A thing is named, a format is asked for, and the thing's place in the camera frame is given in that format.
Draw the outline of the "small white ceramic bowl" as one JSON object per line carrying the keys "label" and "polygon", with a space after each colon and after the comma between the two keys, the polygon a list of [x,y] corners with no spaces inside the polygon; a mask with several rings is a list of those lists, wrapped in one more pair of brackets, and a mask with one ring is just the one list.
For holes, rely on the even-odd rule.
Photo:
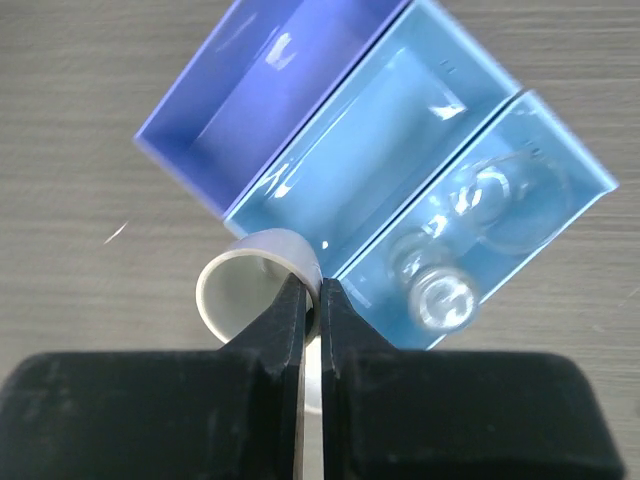
{"label": "small white ceramic bowl", "polygon": [[212,334],[226,344],[276,298],[289,275],[301,280],[311,315],[305,352],[305,410],[322,413],[320,290],[316,254],[300,234],[262,230],[236,241],[201,271],[195,289],[198,312]]}

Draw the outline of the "clear glass beaker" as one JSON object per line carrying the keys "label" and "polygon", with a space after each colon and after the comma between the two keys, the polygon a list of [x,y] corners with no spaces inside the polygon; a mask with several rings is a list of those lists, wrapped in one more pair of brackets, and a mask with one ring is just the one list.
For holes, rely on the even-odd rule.
{"label": "clear glass beaker", "polygon": [[421,229],[455,258],[524,257],[560,229],[569,176],[533,150],[467,156],[447,167],[427,196]]}

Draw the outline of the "small clear glass bottle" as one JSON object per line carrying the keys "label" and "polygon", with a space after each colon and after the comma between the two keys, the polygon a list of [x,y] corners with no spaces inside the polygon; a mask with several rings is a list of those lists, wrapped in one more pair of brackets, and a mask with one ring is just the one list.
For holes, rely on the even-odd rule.
{"label": "small clear glass bottle", "polygon": [[388,260],[389,275],[406,297],[409,317],[418,327],[444,335],[476,319],[478,288],[446,244],[413,230],[393,243]]}

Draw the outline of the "blue tiered organizer box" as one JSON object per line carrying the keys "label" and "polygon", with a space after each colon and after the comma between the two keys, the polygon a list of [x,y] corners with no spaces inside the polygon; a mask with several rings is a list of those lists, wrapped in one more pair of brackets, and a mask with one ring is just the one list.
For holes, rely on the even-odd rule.
{"label": "blue tiered organizer box", "polygon": [[434,1],[237,1],[135,137],[237,236],[293,230],[388,341],[445,336],[409,317],[393,243],[467,156],[533,150],[569,176],[559,231],[508,260],[455,258],[487,300],[616,180]]}

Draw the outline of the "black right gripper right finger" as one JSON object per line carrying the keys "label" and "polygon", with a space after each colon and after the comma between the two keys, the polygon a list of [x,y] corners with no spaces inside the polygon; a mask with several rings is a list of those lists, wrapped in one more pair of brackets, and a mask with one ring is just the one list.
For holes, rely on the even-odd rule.
{"label": "black right gripper right finger", "polygon": [[590,382],[552,353],[404,350],[321,288],[328,479],[621,479]]}

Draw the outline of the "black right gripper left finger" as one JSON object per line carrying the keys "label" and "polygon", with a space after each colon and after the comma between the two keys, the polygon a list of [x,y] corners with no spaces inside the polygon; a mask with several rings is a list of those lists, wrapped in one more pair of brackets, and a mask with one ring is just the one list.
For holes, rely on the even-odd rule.
{"label": "black right gripper left finger", "polygon": [[5,479],[297,479],[306,290],[225,346],[48,352],[1,389]]}

